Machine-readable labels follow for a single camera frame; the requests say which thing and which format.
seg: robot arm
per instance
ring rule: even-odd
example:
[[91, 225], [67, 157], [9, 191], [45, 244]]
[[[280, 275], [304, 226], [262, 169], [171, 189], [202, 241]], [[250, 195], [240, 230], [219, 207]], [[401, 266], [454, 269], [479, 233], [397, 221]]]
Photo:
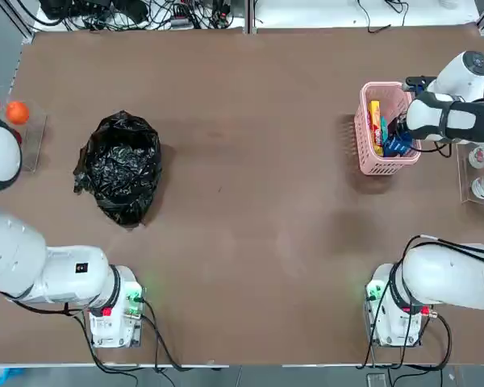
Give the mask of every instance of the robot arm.
[[[0, 120], [0, 190], [21, 168], [21, 150]], [[0, 211], [0, 292], [21, 303], [73, 303], [90, 310], [96, 347], [140, 342], [143, 295], [132, 271], [109, 265], [100, 248], [50, 248], [35, 229]]]
[[[470, 245], [484, 249], [484, 245]], [[483, 253], [474, 252], [484, 258]], [[424, 305], [449, 304], [484, 310], [484, 262], [437, 244], [412, 248], [396, 272], [395, 284]]]
[[467, 255], [462, 248], [424, 235], [431, 242], [410, 249], [403, 262], [382, 264], [366, 286], [366, 318], [382, 346], [419, 342], [421, 311], [432, 304], [484, 310], [484, 245], [466, 245], [483, 252]]
[[417, 95], [402, 130], [412, 139], [484, 144], [484, 55], [463, 52], [426, 88], [425, 79], [407, 87]]

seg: pink plastic basket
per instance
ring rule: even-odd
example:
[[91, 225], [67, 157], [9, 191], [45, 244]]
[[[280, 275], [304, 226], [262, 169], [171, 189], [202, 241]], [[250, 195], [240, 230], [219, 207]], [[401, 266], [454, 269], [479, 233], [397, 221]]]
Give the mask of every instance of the pink plastic basket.
[[[361, 104], [355, 114], [358, 158], [361, 171], [366, 175], [392, 175], [405, 165], [413, 165], [419, 159], [419, 152], [409, 151], [405, 156], [380, 157], [373, 150], [369, 129], [368, 102], [380, 102], [380, 114], [387, 124], [407, 111], [412, 101], [411, 94], [402, 90], [399, 82], [369, 82], [361, 90]], [[415, 148], [420, 148], [415, 141]]]

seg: orange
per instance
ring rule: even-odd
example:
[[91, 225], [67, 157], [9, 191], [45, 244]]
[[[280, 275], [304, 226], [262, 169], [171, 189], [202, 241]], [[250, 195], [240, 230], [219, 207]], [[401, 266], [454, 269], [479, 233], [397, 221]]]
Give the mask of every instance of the orange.
[[6, 117], [14, 125], [23, 125], [29, 119], [29, 108], [23, 102], [11, 101], [7, 104]]

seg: clear plastic holder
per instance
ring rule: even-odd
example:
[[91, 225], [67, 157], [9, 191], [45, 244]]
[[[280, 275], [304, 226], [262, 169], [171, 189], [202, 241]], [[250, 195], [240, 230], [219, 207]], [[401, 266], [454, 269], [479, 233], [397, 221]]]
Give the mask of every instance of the clear plastic holder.
[[457, 145], [457, 167], [459, 171], [459, 190], [461, 203], [474, 202], [484, 205], [484, 199], [477, 198], [471, 190], [475, 179], [484, 176], [484, 168], [476, 169], [469, 164], [468, 155], [477, 147], [476, 144]]
[[[12, 98], [8, 94], [8, 90], [5, 93], [0, 93], [0, 95], [7, 95], [6, 101], [0, 101], [0, 119], [22, 137], [22, 170], [33, 173], [40, 158], [41, 141], [47, 125], [47, 114], [32, 100]], [[29, 119], [23, 125], [15, 125], [6, 118], [6, 107], [11, 101], [19, 101], [27, 105]]]

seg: tabletop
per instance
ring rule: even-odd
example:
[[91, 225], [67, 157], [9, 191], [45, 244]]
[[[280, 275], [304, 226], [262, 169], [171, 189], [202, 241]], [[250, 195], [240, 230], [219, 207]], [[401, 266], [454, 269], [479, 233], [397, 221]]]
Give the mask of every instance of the tabletop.
[[[457, 160], [423, 154], [392, 177], [357, 166], [353, 115], [367, 81], [437, 75], [484, 52], [473, 25], [365, 29], [39, 33], [13, 94], [48, 114], [40, 164], [0, 207], [50, 246], [101, 247], [132, 268], [186, 364], [359, 364], [364, 286], [409, 237], [484, 243], [484, 206], [461, 204]], [[159, 132], [163, 177], [133, 231], [73, 192], [79, 149], [119, 110]], [[438, 306], [452, 363], [484, 364], [484, 312]], [[437, 324], [407, 362], [438, 363]], [[152, 363], [154, 337], [104, 361]], [[378, 361], [398, 361], [398, 350]], [[91, 363], [77, 324], [0, 296], [0, 363]]]

